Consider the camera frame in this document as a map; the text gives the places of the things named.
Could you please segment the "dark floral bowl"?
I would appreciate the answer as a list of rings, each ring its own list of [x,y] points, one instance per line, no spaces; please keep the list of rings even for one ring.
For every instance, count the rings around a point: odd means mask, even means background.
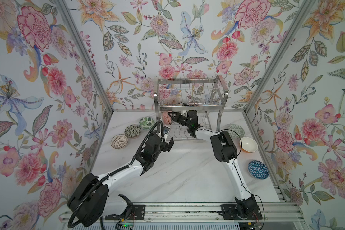
[[[163,120],[164,125],[166,126],[170,125],[169,116],[167,115],[166,111],[162,112],[162,120]]]

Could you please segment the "plain white bowl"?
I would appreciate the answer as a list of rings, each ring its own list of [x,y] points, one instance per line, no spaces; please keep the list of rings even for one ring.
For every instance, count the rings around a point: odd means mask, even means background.
[[[253,153],[258,150],[258,143],[250,137],[241,138],[239,144],[241,146],[241,149],[245,152]]]

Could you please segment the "dark patterned bowl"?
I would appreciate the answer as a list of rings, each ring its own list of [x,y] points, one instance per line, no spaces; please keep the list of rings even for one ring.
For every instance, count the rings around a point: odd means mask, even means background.
[[[167,123],[171,125],[173,122],[172,117],[171,117],[171,112],[167,112]]]

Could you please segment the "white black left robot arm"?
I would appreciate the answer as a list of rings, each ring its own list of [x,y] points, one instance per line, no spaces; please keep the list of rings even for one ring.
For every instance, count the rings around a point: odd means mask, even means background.
[[[161,133],[151,128],[130,163],[99,176],[87,174],[68,201],[72,215],[67,227],[72,229],[79,224],[89,227],[109,215],[126,219],[131,214],[133,203],[123,194],[113,199],[109,196],[126,182],[150,170],[161,152],[171,150],[174,140],[166,141],[169,131],[168,126],[163,126]]]

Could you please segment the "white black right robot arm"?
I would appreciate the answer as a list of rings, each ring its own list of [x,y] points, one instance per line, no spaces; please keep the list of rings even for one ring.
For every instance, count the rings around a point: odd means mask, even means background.
[[[239,219],[248,219],[258,208],[255,195],[250,192],[238,164],[239,151],[228,130],[213,131],[201,126],[198,122],[197,111],[187,111],[185,115],[179,112],[168,112],[167,115],[175,123],[186,127],[188,134],[200,140],[209,142],[217,161],[223,163],[233,185],[236,206],[230,210]]]

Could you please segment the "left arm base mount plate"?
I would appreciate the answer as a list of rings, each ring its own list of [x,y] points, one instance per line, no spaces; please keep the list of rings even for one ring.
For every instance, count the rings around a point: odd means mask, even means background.
[[[146,213],[145,205],[131,205],[120,215],[105,216],[105,220],[144,220]]]

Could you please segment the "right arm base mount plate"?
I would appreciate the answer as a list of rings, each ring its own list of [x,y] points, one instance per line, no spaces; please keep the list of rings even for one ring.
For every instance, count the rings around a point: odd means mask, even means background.
[[[263,215],[260,208],[256,206],[253,209],[245,210],[237,208],[236,204],[223,204],[220,206],[221,211],[218,212],[224,220],[262,220]]]

